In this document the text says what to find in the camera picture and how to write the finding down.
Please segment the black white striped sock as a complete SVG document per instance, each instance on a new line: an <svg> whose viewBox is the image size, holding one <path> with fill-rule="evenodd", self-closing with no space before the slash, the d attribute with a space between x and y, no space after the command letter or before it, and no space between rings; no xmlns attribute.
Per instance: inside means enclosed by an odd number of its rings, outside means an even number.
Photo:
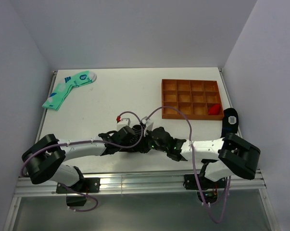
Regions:
<svg viewBox="0 0 290 231"><path fill-rule="evenodd" d="M145 125L134 125L132 127L132 130L134 131L135 135L128 143L128 146L132 146L133 144L138 142L139 139L140 139L140 142L136 146L126 149L125 152L142 153L142 154L148 153L150 151L150 148L148 147L146 137L144 135L141 135L141 131L142 130L143 132L145 131Z"/></svg>

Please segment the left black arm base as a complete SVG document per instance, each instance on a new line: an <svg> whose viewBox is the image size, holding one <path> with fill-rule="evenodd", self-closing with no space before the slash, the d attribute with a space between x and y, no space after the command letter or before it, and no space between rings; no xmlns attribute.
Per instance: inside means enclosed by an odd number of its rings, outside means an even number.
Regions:
<svg viewBox="0 0 290 231"><path fill-rule="evenodd" d="M98 200L89 195L90 193L98 193L100 190L101 179L97 177L84 178L80 183L73 186L65 186L57 183L56 193L66 194L66 205L76 211L80 210L86 202L95 202L94 208L98 205Z"/></svg>

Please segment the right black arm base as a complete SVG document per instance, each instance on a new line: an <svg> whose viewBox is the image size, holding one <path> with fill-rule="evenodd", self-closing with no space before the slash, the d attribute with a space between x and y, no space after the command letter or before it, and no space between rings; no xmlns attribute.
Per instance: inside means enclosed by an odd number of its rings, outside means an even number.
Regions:
<svg viewBox="0 0 290 231"><path fill-rule="evenodd" d="M199 177L199 183L203 192L203 196L204 199L206 201L206 203L214 203L218 200L218 190L219 189L226 189L227 186L227 181L225 178L217 181L217 182L213 182L211 180L208 180L205 177ZM194 176L194 174L186 174L184 175L184 183L183 183L183 187L186 190L194 190L197 193L197 196L199 198L199 200L202 202L202 198L201 198L201 194L200 191L198 189L198 185L196 182L196 178Z"/></svg>

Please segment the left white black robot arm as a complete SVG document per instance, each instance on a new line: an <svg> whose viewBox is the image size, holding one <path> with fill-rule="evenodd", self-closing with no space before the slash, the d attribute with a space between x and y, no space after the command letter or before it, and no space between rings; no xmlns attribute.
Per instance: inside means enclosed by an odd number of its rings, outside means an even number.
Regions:
<svg viewBox="0 0 290 231"><path fill-rule="evenodd" d="M132 149L137 146L144 128L140 132L124 126L111 135L100 133L95 138L83 141L66 141L57 139L54 134L48 134L29 148L23 155L24 163L21 175L25 177L24 169L33 184L41 184L48 180L58 181L67 185L73 192L83 190L85 181L75 167L63 165L64 161L85 156L104 156L119 152L122 149Z"/></svg>

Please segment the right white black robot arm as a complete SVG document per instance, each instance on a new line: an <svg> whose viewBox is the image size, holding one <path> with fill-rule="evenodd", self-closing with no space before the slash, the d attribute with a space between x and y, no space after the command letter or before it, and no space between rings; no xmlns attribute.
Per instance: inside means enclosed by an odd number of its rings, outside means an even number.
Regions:
<svg viewBox="0 0 290 231"><path fill-rule="evenodd" d="M166 153L174 161L200 160L197 175L202 190L224 187L225 178L236 175L246 180L255 178L260 149L234 133L209 141L189 141L173 138L163 127L149 131L145 147Z"/></svg>

